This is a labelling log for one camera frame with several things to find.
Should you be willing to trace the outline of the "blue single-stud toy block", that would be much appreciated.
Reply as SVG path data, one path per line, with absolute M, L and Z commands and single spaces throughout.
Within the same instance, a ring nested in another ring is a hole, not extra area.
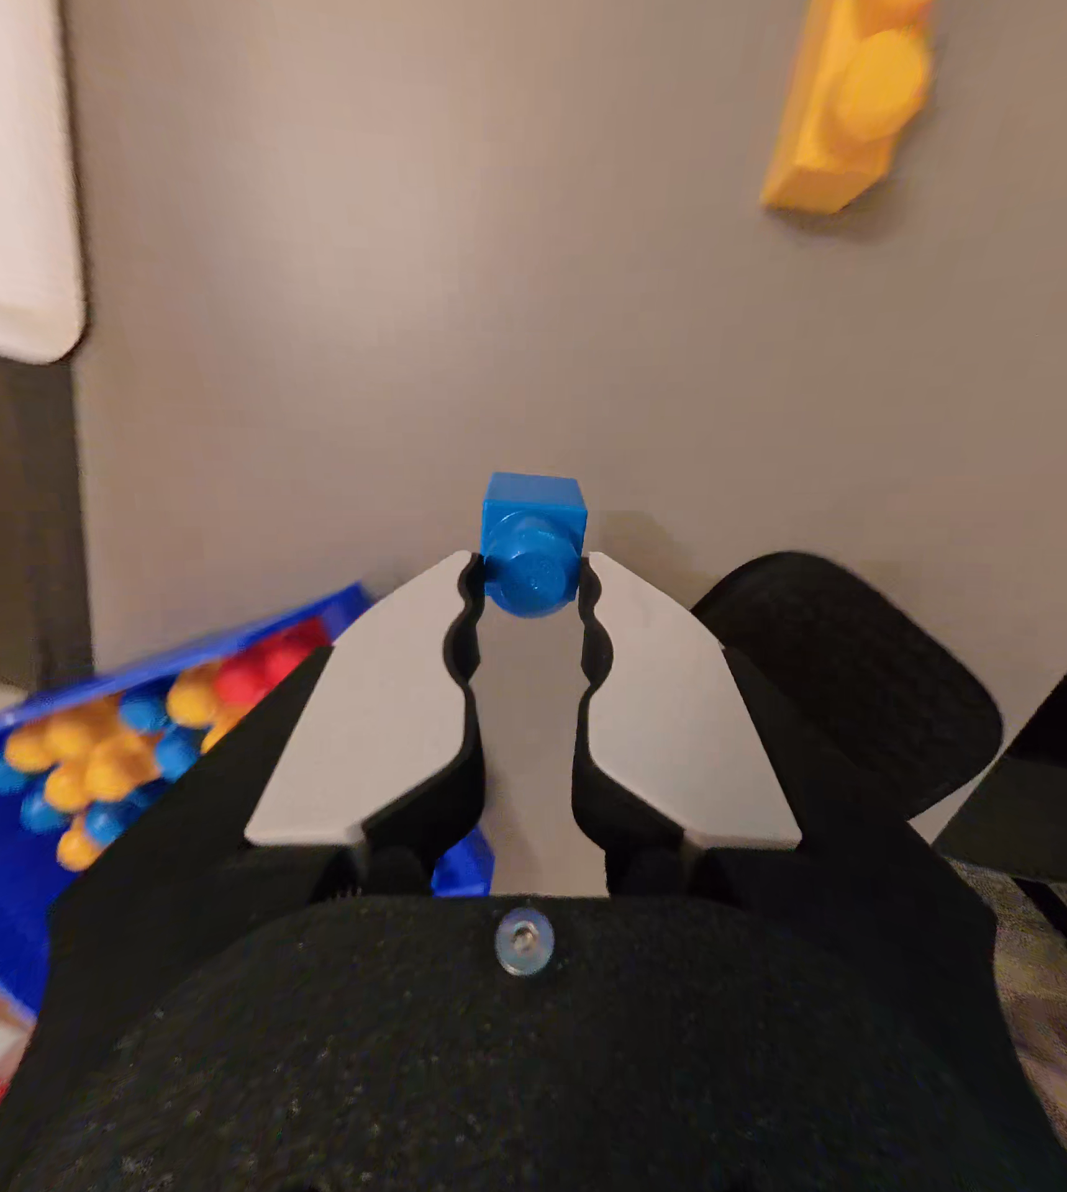
M 512 617 L 541 619 L 578 591 L 588 511 L 575 479 L 494 472 L 482 501 L 484 591 Z

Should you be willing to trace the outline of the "black office chair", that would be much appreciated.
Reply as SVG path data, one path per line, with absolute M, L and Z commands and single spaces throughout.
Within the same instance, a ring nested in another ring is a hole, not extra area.
M 934 845 L 994 911 L 1009 982 L 1067 966 L 1067 675 Z

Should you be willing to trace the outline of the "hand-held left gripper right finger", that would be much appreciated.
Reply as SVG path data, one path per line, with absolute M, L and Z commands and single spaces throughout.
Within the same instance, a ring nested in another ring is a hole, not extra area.
M 792 850 L 800 830 L 720 641 L 608 555 L 578 587 L 571 813 L 605 854 Z

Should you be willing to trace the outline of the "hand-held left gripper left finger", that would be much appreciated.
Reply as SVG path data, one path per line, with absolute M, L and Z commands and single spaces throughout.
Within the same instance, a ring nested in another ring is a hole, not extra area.
M 484 560 L 462 550 L 340 634 L 249 816 L 253 845 L 436 862 L 484 811 L 472 692 Z

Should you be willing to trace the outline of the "black pad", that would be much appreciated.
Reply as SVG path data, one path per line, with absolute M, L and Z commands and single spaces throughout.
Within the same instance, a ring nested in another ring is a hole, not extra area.
M 752 558 L 691 614 L 891 796 L 905 820 L 966 788 L 1003 746 L 1003 717 L 984 685 L 829 558 Z

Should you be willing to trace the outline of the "pile of colourful toy blocks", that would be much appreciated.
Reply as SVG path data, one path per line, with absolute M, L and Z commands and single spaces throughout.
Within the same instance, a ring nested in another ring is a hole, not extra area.
M 18 827 L 55 840 L 55 862 L 87 870 L 315 650 L 318 617 L 222 658 L 12 729 L 0 744 L 0 798 Z

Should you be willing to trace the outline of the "yellow toy block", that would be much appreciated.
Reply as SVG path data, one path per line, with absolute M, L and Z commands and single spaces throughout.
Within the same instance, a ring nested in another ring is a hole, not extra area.
M 765 209 L 834 216 L 881 182 L 932 83 L 930 2 L 811 2 Z

